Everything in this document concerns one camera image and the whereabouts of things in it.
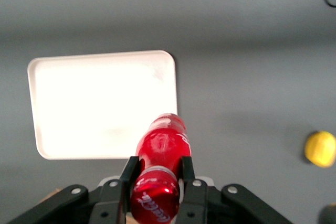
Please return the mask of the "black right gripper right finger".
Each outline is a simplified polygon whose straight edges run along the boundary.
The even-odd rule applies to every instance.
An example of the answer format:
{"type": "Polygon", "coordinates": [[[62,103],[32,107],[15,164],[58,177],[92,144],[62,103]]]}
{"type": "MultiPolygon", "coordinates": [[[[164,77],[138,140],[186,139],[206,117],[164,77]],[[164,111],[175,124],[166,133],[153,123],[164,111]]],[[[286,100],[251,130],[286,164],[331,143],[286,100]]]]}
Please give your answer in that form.
{"type": "Polygon", "coordinates": [[[175,222],[211,223],[208,216],[208,194],[209,188],[215,186],[214,181],[206,176],[195,176],[190,156],[183,156],[181,161],[184,189],[175,222]]]}

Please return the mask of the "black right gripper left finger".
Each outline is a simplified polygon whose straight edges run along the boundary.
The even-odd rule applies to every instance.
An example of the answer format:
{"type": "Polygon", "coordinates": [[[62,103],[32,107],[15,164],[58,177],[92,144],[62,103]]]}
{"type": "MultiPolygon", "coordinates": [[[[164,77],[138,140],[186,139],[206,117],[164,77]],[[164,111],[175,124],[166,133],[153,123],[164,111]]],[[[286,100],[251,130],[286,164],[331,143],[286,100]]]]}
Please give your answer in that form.
{"type": "Polygon", "coordinates": [[[139,158],[132,156],[121,176],[109,179],[101,187],[99,201],[92,209],[89,223],[126,223],[126,216],[130,211],[131,189],[139,174],[139,158]]]}

